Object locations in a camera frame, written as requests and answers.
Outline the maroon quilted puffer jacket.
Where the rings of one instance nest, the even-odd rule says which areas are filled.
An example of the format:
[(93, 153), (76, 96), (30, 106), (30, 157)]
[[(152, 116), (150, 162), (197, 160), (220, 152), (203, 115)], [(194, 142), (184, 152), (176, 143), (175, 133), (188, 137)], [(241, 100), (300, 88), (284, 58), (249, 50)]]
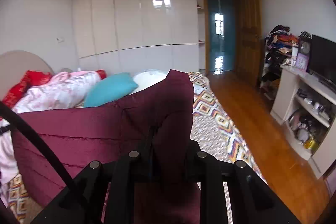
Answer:
[(134, 223), (198, 223), (200, 190), (187, 177), (194, 87), (189, 75), (169, 71), (140, 92), (98, 107), (23, 113), (11, 138), (29, 196), (42, 210), (92, 161), (149, 153), (135, 184)]

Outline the cluttered clothes shelf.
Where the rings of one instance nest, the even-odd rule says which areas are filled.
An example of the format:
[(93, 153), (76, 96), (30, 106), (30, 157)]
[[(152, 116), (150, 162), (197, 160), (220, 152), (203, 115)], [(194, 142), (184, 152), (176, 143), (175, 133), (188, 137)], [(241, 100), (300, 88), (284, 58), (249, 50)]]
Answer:
[(291, 63), (293, 46), (298, 46), (299, 39), (290, 33), (290, 27), (277, 25), (265, 37), (264, 64), (260, 80), (260, 93), (273, 102), (280, 85), (281, 65)]

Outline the patterned quilted bedspread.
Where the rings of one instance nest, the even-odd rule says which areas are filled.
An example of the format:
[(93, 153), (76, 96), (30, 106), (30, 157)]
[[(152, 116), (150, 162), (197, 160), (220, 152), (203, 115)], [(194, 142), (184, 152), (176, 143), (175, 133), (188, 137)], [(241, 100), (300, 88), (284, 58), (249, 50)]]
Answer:
[[(246, 162), (259, 176), (260, 171), (253, 163), (245, 141), (210, 90), (206, 78), (199, 73), (187, 74), (194, 87), (193, 125), (190, 140), (198, 142), (202, 151), (220, 161), (234, 163), (242, 160)], [(69, 109), (78, 108), (84, 108), (84, 101), (79, 106)], [(15, 120), (18, 115), (20, 114), (15, 113), (5, 104), (1, 104), (1, 117), (9, 122), (11, 133), (18, 123)], [(22, 193), (29, 196), (26, 188)]]

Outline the white tv cabinet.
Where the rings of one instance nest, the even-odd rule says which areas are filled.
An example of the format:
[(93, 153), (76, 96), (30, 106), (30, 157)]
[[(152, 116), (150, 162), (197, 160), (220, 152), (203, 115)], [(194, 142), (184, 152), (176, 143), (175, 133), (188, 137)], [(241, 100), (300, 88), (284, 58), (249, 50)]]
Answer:
[(293, 150), (320, 178), (335, 164), (335, 91), (315, 75), (285, 65), (281, 69), (270, 114), (284, 127)]

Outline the pink floral duvet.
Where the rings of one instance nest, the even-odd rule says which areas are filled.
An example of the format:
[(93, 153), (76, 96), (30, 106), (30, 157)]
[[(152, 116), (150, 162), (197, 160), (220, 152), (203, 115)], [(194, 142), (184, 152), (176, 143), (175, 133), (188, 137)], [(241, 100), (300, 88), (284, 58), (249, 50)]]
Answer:
[[(66, 80), (29, 88), (24, 97), (11, 109), (17, 114), (34, 111), (68, 109), (79, 106), (89, 90), (106, 78), (104, 70), (92, 71)], [(7, 204), (9, 182), (18, 173), (17, 161), (11, 140), (9, 122), (1, 118), (1, 199)]]

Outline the teal pillow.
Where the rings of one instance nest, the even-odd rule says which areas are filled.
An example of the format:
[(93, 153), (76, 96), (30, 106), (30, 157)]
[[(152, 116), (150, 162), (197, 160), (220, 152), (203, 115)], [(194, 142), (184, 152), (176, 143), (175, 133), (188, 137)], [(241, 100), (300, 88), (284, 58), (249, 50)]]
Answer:
[(119, 100), (138, 88), (129, 73), (118, 73), (99, 81), (88, 92), (84, 107), (98, 107)]

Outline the red cloth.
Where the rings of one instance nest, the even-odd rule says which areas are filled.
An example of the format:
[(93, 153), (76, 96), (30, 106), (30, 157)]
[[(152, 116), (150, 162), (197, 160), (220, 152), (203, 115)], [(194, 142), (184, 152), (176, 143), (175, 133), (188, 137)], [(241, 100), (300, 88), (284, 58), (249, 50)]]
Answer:
[(13, 108), (22, 99), (26, 91), (33, 87), (50, 83), (53, 80), (66, 80), (71, 76), (79, 76), (92, 71), (60, 72), (56, 75), (38, 71), (26, 71), (19, 83), (11, 87), (2, 102), (9, 108)]

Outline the white pillow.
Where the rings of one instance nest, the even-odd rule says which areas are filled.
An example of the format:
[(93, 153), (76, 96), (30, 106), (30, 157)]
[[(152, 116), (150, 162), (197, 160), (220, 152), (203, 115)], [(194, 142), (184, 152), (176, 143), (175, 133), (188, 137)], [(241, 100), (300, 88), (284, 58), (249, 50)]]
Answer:
[(138, 85), (138, 87), (132, 91), (133, 93), (140, 92), (146, 88), (149, 88), (161, 81), (163, 81), (168, 75), (168, 71), (160, 70), (147, 70), (141, 73), (136, 74), (133, 77), (133, 81)]

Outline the purple small clock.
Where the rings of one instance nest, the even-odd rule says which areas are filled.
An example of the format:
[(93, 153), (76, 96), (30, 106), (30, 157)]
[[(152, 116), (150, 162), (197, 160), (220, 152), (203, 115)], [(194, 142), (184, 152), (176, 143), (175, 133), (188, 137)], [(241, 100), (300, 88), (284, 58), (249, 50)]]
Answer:
[(308, 65), (309, 65), (309, 55), (298, 53), (295, 62), (295, 67), (303, 72), (306, 72)]

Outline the white bed headboard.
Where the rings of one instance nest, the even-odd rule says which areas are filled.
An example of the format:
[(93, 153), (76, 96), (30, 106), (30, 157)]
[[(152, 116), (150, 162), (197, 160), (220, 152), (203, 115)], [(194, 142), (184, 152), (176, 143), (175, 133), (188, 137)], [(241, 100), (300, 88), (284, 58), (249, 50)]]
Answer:
[(9, 51), (0, 55), (1, 99), (17, 83), (26, 71), (54, 74), (51, 67), (39, 56), (27, 51)]

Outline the black television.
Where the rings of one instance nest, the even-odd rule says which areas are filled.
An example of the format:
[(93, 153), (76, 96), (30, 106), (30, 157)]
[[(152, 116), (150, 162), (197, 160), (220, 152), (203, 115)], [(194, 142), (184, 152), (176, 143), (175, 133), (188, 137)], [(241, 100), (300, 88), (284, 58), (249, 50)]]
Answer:
[(309, 72), (335, 86), (336, 43), (313, 35), (310, 46)]

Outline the wooden door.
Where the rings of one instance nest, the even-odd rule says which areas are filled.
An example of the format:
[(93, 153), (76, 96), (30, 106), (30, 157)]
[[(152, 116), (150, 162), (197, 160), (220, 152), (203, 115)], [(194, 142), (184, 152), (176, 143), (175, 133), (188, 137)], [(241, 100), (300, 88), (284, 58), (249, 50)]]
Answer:
[(260, 0), (236, 0), (235, 72), (254, 88), (260, 83), (262, 53)]

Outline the white glossy wardrobe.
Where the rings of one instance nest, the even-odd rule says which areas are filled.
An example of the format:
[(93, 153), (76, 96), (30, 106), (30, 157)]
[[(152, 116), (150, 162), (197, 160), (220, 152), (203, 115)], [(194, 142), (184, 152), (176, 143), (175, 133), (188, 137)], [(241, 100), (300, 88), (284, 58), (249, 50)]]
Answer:
[(84, 70), (199, 69), (200, 0), (73, 0)]

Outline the wall socket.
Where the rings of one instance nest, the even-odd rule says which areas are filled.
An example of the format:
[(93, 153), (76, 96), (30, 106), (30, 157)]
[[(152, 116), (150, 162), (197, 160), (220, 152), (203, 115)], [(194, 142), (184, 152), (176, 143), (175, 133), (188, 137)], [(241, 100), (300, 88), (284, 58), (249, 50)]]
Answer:
[(62, 42), (64, 42), (64, 38), (63, 38), (63, 37), (61, 37), (61, 38), (56, 38), (56, 41), (57, 41), (58, 43), (62, 43)]

